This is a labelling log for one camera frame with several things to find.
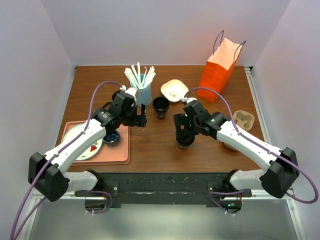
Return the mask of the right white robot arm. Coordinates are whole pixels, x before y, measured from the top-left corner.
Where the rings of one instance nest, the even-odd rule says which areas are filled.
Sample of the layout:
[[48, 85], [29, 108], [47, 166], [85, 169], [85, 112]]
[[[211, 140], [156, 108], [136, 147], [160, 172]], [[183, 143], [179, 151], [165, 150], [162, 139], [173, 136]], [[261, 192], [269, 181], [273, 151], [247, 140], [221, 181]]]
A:
[[293, 167], [298, 163], [294, 150], [280, 149], [244, 130], [235, 129], [233, 122], [220, 112], [207, 116], [203, 122], [185, 113], [175, 114], [173, 119], [179, 147], [188, 148], [195, 136], [202, 134], [236, 149], [260, 167], [258, 170], [232, 170], [220, 187], [227, 196], [233, 197], [242, 190], [265, 190], [281, 199], [300, 175]]

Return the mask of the brown takeout coffee cup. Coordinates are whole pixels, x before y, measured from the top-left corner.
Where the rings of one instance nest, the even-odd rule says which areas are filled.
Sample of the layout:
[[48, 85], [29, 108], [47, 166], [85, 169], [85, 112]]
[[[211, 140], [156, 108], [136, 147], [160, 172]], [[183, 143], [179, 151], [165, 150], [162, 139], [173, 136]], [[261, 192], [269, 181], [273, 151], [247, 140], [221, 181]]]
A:
[[181, 150], [187, 150], [192, 145], [192, 143], [178, 142], [177, 145]]

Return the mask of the orange paper gift bag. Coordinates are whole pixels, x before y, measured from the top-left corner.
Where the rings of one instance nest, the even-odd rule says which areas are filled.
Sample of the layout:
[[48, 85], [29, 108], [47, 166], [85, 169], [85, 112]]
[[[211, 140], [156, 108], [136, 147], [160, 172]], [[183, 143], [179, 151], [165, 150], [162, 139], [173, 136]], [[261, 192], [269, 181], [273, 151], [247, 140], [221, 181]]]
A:
[[198, 86], [220, 93], [227, 84], [246, 42], [244, 40], [234, 43], [224, 37], [222, 30], [213, 43], [212, 54], [206, 61]]

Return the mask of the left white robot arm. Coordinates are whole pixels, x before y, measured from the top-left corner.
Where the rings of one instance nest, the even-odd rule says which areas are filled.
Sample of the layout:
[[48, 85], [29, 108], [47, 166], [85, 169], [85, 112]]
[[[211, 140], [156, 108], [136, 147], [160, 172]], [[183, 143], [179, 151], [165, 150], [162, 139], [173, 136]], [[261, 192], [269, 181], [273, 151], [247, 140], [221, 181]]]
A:
[[99, 196], [104, 184], [90, 171], [68, 172], [72, 163], [95, 142], [104, 138], [120, 125], [145, 127], [146, 105], [141, 105], [141, 114], [132, 108], [131, 115], [112, 116], [103, 108], [94, 118], [87, 120], [80, 132], [71, 140], [62, 142], [45, 154], [34, 153], [29, 159], [28, 182], [50, 202], [60, 199], [65, 193], [87, 191]]

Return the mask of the black coffee cup lid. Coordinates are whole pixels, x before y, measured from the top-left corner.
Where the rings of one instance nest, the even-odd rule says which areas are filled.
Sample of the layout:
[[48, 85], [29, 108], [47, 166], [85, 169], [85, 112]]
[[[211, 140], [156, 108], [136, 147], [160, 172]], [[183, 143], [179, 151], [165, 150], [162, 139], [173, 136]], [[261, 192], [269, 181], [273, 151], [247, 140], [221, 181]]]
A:
[[176, 137], [177, 143], [193, 143], [194, 141], [195, 141], [195, 136], [178, 135]]

